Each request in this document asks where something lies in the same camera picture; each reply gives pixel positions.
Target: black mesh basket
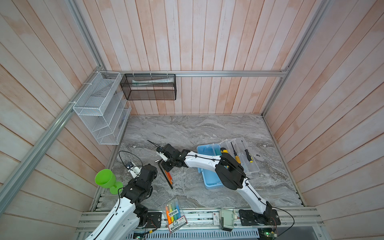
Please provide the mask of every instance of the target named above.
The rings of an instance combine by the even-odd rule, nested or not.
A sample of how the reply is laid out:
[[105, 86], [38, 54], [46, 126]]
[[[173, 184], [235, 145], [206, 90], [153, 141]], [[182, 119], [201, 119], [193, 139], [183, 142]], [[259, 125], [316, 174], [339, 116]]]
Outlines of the black mesh basket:
[[131, 74], [120, 86], [127, 100], [176, 100], [175, 74]]

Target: white wire basket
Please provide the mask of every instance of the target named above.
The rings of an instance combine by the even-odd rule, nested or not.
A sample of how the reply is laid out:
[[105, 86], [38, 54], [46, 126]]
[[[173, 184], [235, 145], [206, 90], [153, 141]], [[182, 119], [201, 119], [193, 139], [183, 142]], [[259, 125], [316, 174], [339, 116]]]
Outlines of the white wire basket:
[[132, 109], [124, 108], [127, 100], [122, 97], [123, 92], [113, 95], [102, 116], [79, 115], [99, 144], [119, 144], [121, 130]]
[[117, 72], [99, 72], [73, 106], [77, 115], [102, 116], [119, 83]]

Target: white label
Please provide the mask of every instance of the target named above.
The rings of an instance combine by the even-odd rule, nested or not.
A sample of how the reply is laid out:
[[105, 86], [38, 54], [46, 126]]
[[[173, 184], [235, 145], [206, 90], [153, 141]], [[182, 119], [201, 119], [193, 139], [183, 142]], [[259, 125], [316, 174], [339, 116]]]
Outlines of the white label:
[[172, 217], [172, 216], [174, 216], [174, 215], [176, 215], [178, 213], [179, 213], [179, 211], [177, 209], [175, 209], [175, 210], [173, 210], [172, 212], [169, 213], [169, 216]]
[[175, 220], [173, 223], [169, 224], [168, 228], [169, 228], [169, 231], [171, 233], [173, 233], [174, 231], [181, 228], [185, 224], [187, 224], [187, 220], [186, 220], [185, 216], [182, 216], [181, 218]]
[[213, 212], [214, 214], [214, 225], [220, 225], [220, 218], [218, 216], [218, 212]]

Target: screwdriver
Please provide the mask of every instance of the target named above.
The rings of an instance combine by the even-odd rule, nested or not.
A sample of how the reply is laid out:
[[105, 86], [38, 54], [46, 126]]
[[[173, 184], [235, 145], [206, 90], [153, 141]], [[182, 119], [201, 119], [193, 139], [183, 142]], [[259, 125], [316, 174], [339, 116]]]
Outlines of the screwdriver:
[[241, 163], [239, 156], [237, 155], [235, 148], [233, 147], [233, 144], [231, 142], [232, 148], [233, 148], [233, 154], [235, 155], [235, 159], [238, 163]]
[[249, 151], [248, 151], [248, 149], [245, 147], [244, 143], [243, 143], [243, 146], [244, 146], [244, 148], [245, 148], [245, 155], [247, 156], [248, 161], [249, 161], [249, 162], [253, 162], [253, 158], [252, 158], [252, 156], [249, 154]]

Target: blue plastic container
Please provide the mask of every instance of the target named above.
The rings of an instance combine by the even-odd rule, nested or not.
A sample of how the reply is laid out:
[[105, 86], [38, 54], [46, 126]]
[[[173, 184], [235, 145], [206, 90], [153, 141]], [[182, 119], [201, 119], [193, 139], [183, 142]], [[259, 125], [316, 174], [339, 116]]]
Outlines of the blue plastic container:
[[[197, 153], [211, 155], [211, 156], [221, 155], [220, 145], [219, 144], [200, 145], [197, 147]], [[223, 186], [216, 172], [212, 172], [212, 171], [201, 169], [201, 168], [198, 168], [198, 171], [203, 174], [204, 185], [206, 189], [214, 189], [214, 188]]]

